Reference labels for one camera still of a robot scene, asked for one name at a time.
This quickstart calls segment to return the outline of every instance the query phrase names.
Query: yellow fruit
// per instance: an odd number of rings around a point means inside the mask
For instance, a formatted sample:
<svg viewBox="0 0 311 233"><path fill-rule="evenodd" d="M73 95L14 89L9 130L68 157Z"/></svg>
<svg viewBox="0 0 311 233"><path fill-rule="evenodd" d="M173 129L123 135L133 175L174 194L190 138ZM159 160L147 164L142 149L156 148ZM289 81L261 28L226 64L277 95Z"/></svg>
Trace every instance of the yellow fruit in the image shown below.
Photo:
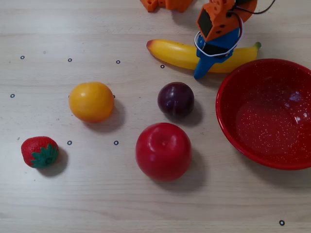
<svg viewBox="0 0 311 233"><path fill-rule="evenodd" d="M111 90L103 83L82 83L70 93L69 106L80 120L99 123L112 113L114 98Z"/></svg>
<svg viewBox="0 0 311 233"><path fill-rule="evenodd" d="M232 56L223 63L216 63L209 72L230 73L237 67L256 60L261 43L253 47L235 49ZM170 40L150 40L147 49L156 58L174 66L195 70L199 58L196 56L196 47L184 45Z"/></svg>

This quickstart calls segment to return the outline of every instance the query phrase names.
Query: table surface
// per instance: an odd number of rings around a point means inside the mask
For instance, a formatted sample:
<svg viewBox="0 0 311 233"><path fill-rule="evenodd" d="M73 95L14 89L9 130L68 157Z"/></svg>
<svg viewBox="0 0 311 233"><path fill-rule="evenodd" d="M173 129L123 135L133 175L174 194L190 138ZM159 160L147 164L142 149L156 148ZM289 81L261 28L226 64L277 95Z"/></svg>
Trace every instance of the table surface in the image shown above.
<svg viewBox="0 0 311 233"><path fill-rule="evenodd" d="M139 0L0 0L2 233L310 231L311 170L273 170L244 158L215 115L225 75L196 81L193 71L161 69L145 47L156 38L192 44L206 2L195 0L181 14L148 13ZM257 10L270 2L260 0ZM260 58L311 68L311 1L298 2L278 0L252 16L239 47L260 41ZM69 109L70 91L89 81L116 96L104 124L85 125ZM156 98L174 81L196 98L195 111L178 123L191 139L193 162L180 180L157 183L138 168L135 143L147 126L169 122ZM20 152L38 135L61 148L61 160L44 171L25 165Z"/></svg>

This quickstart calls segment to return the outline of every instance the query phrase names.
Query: plum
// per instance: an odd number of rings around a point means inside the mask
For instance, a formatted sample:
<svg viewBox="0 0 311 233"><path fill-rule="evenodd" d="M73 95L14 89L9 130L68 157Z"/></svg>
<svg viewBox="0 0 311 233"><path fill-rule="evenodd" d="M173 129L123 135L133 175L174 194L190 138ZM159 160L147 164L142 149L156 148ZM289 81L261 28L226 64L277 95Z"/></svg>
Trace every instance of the plum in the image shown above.
<svg viewBox="0 0 311 233"><path fill-rule="evenodd" d="M191 88L184 83L169 83L159 92L157 103L163 113L181 118L192 112L194 94Z"/></svg>

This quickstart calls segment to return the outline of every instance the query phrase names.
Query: apple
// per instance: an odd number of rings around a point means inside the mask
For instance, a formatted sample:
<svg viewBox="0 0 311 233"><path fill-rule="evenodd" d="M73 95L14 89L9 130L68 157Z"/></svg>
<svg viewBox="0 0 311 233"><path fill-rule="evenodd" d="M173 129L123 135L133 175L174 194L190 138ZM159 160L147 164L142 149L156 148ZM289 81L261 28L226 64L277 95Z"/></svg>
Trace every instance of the apple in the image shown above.
<svg viewBox="0 0 311 233"><path fill-rule="evenodd" d="M181 177L191 163L191 142L176 125L158 123L146 128L136 144L136 161L150 178L173 181Z"/></svg>

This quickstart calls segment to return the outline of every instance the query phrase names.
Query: banana stem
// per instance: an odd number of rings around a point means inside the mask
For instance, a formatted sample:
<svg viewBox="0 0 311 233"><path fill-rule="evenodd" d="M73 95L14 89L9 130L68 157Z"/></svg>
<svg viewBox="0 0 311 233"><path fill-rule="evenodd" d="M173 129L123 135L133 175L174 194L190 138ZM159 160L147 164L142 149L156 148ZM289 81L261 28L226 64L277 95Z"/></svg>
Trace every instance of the banana stem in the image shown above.
<svg viewBox="0 0 311 233"><path fill-rule="evenodd" d="M261 48L261 43L257 42L256 44L254 44L254 47L257 48L257 51Z"/></svg>

